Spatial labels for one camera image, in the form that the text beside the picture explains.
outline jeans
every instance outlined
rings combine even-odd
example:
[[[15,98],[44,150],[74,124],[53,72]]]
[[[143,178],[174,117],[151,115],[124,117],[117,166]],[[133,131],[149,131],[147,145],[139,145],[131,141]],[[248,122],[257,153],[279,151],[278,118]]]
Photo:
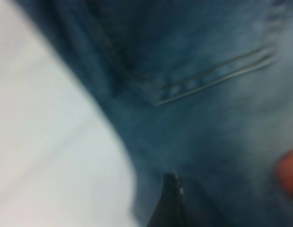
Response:
[[[123,140],[141,226],[175,173],[192,227],[293,227],[274,179],[293,148],[293,0],[16,1]]]

